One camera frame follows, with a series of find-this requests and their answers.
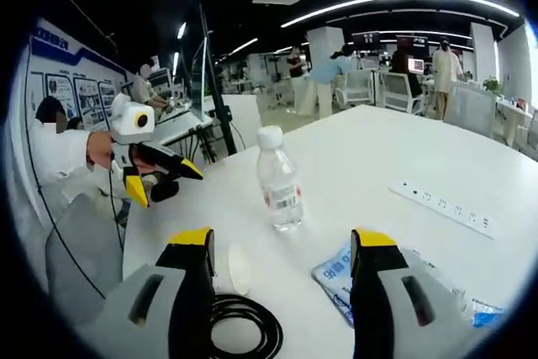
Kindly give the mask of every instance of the person in blue shirt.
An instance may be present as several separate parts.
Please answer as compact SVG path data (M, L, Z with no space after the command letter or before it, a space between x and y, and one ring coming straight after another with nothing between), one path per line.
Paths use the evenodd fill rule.
M353 47L346 44L327 61L314 66L310 72L307 92L301 107L298 109L298 114L311 115L317 98L319 100L319 117L324 118L332 115L333 93L330 83L335 77L344 75L352 68L351 54L353 54Z

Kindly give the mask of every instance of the coiled black cable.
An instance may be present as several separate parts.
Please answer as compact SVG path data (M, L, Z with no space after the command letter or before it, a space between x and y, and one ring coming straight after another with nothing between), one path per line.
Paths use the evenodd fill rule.
M248 319L260 329L261 340L250 352L229 353L220 350L214 344L211 347L212 359L271 359L282 348L284 334L277 318L261 304L244 296L235 294L217 294L212 307L211 328L227 319Z

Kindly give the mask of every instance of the bottle cap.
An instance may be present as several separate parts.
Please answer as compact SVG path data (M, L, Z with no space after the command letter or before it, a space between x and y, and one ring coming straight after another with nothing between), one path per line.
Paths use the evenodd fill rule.
M282 144L282 129L279 126L264 126L258 129L258 145L262 149L276 149Z

